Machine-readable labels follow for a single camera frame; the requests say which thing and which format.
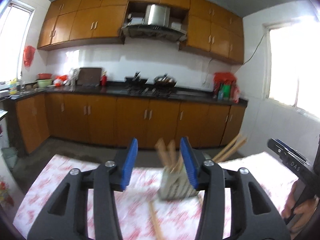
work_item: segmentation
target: metal bolt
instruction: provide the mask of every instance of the metal bolt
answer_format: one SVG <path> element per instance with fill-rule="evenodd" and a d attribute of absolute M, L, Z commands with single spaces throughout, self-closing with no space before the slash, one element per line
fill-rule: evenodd
<path fill-rule="evenodd" d="M 204 166 L 213 166 L 214 165 L 214 162 L 212 160 L 205 160 L 203 162 Z"/>
<path fill-rule="evenodd" d="M 249 173 L 248 169 L 246 169 L 246 168 L 240 168 L 239 171 L 241 174 L 248 174 Z"/>
<path fill-rule="evenodd" d="M 114 161 L 107 161 L 105 164 L 104 164 L 106 167 L 113 167 L 116 165 L 116 163 Z"/>
<path fill-rule="evenodd" d="M 72 169 L 72 170 L 70 171 L 70 174 L 71 174 L 71 175 L 77 175 L 77 174 L 79 174 L 79 172 L 80 172 L 79 169 Z"/>

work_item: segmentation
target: range hood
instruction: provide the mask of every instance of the range hood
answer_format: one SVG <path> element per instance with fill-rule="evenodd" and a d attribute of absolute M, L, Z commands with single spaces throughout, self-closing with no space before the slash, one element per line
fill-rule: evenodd
<path fill-rule="evenodd" d="M 125 36 L 131 38 L 154 38 L 169 41 L 184 41 L 187 32 L 169 27 L 170 8 L 157 4 L 147 5 L 144 19 L 140 23 L 132 23 L 129 15 L 129 23 L 122 27 Z"/>

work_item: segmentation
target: floor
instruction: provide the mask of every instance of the floor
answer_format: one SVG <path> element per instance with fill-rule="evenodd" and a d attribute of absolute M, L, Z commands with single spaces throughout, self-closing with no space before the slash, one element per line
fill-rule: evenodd
<path fill-rule="evenodd" d="M 220 150 L 221 148 L 215 148 L 202 151 L 213 158 Z M 112 160 L 116 152 L 117 149 L 48 138 L 30 156 L 19 158 L 12 170 L 12 174 L 23 193 L 27 193 L 42 169 L 55 154 L 64 155 L 81 161 L 104 163 L 108 160 Z M 241 157 L 241 155 L 235 153 L 230 159 Z M 135 167 L 161 168 L 163 166 L 155 151 L 140 150 L 137 155 Z"/>

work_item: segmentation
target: tablecloth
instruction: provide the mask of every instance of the tablecloth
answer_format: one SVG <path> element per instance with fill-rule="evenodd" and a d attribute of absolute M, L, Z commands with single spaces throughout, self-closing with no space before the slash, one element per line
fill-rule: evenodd
<path fill-rule="evenodd" d="M 40 210 L 58 184 L 72 168 L 81 171 L 95 169 L 96 163 L 82 162 L 55 155 L 32 184 L 14 219 L 14 226 L 27 238 L 28 232 Z M 282 211 L 291 186 L 297 177 L 285 166 L 263 152 L 236 159 L 220 166 L 229 170 L 246 167 L 261 184 L 279 212 Z M 201 216 L 198 197 L 181 201 L 160 201 L 157 190 L 162 169 L 134 168 L 130 184 L 124 192 L 115 192 L 119 224 L 124 240 L 154 240 L 156 235 L 148 208 L 153 200 L 161 231 L 166 240 L 194 240 Z M 88 193 L 88 236 L 95 239 L 93 221 L 93 190 Z M 226 189 L 225 225 L 223 238 L 230 236 L 231 200 Z"/>

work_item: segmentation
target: blue gripper pad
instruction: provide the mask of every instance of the blue gripper pad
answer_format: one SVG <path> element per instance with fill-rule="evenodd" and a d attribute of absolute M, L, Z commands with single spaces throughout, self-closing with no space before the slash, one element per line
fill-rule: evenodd
<path fill-rule="evenodd" d="M 125 190 L 126 187 L 129 185 L 131 173 L 134 166 L 134 162 L 137 157 L 137 153 L 138 153 L 138 140 L 136 138 L 133 138 L 128 150 L 127 158 L 122 166 L 122 179 L 120 182 L 120 186 L 122 190 Z"/>
<path fill-rule="evenodd" d="M 192 148 L 186 137 L 182 137 L 180 140 L 180 152 L 186 167 L 190 185 L 196 189 L 199 185 L 197 178 L 198 170 L 196 168 L 197 165 L 193 156 Z"/>

